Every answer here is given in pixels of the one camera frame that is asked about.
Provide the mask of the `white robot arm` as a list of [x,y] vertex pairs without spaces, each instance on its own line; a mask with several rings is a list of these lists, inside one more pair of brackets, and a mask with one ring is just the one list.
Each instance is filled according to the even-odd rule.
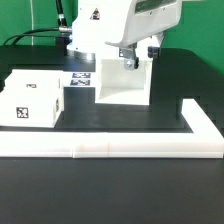
[[79,0],[67,49],[76,57],[94,60],[121,51],[128,70],[138,68],[137,43],[148,39],[154,58],[166,30],[181,18],[182,0]]

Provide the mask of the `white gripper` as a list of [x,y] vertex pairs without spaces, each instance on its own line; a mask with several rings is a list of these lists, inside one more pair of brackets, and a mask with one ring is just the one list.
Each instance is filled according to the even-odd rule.
[[139,66],[136,42],[153,35],[148,57],[158,58],[164,39],[160,32],[179,23],[181,8],[182,0],[111,0],[106,5],[105,43],[122,47],[120,53],[124,58],[124,67],[135,70]]

